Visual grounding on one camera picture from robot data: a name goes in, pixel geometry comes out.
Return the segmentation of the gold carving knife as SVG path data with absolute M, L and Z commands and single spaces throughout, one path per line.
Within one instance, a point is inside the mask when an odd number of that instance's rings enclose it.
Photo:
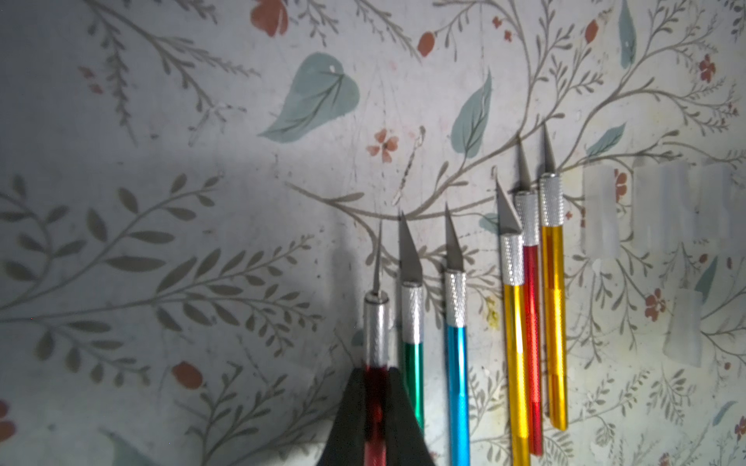
M 523 228 L 514 204 L 502 186 L 497 186 L 497 213 L 501 281 L 503 283 L 502 300 L 505 314 L 512 463 L 528 465 L 530 464 L 530 415 L 528 414 L 528 369 L 526 368 Z
M 547 127 L 543 127 L 544 172 L 538 180 L 542 251 L 542 285 L 548 368 L 549 418 L 565 431 L 567 415 L 567 350 L 565 325 L 565 251 L 563 182 L 556 166 Z

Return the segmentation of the blue carving knife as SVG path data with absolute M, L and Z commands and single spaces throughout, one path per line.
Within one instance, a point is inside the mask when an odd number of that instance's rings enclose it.
M 452 465 L 470 464 L 466 278 L 464 258 L 449 208 L 445 210 L 447 382 Z

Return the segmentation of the green carving knife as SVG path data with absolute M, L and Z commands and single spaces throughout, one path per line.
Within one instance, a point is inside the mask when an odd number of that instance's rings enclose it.
M 399 282 L 404 386 L 419 429 L 425 429 L 424 277 L 404 213 L 399 215 Z

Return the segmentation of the clear protective cap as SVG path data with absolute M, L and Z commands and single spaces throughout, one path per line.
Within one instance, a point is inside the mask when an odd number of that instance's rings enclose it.
M 639 252 L 671 252 L 695 240 L 689 165 L 641 163 L 633 174 L 633 244 Z
M 695 173 L 697 204 L 695 204 L 696 242 L 726 241 L 732 234 L 732 167 L 726 164 L 705 164 Z
M 701 310 L 703 295 L 693 289 L 679 289 L 662 351 L 669 359 L 691 367 L 701 367 Z
M 584 251 L 590 259 L 613 259 L 620 251 L 614 169 L 592 163 L 584 169 Z

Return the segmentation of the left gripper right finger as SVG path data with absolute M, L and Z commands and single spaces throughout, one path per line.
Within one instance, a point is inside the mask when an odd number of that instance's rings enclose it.
M 388 466 L 433 466 L 425 437 L 415 417 L 401 371 L 388 370 L 385 402 L 385 442 Z

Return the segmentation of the red carving knife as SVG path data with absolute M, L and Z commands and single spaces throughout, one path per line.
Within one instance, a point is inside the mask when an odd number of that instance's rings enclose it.
M 542 370 L 539 300 L 539 211 L 538 194 L 532 188 L 532 175 L 522 140 L 518 139 L 519 185 L 514 196 L 524 238 L 524 311 L 526 317 L 526 374 L 528 375 L 528 418 L 530 453 L 543 454 Z
M 364 297 L 364 465 L 386 465 L 385 411 L 388 378 L 388 304 L 381 289 L 382 227 L 379 223 L 373 285 Z

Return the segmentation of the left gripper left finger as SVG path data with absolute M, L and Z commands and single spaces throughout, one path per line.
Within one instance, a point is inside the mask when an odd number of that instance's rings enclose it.
M 365 372 L 356 368 L 349 376 L 318 466 L 364 465 L 365 394 Z

